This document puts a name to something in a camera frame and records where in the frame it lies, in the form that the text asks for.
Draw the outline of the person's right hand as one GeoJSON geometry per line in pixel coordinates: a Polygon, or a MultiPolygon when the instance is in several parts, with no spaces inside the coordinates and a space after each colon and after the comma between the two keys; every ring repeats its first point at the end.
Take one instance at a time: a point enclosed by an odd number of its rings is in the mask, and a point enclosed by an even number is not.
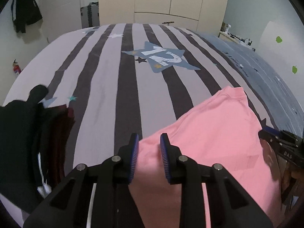
{"type": "Polygon", "coordinates": [[[278,165],[281,176],[281,198],[287,199],[296,183],[303,185],[303,168],[278,157],[278,165]]]}

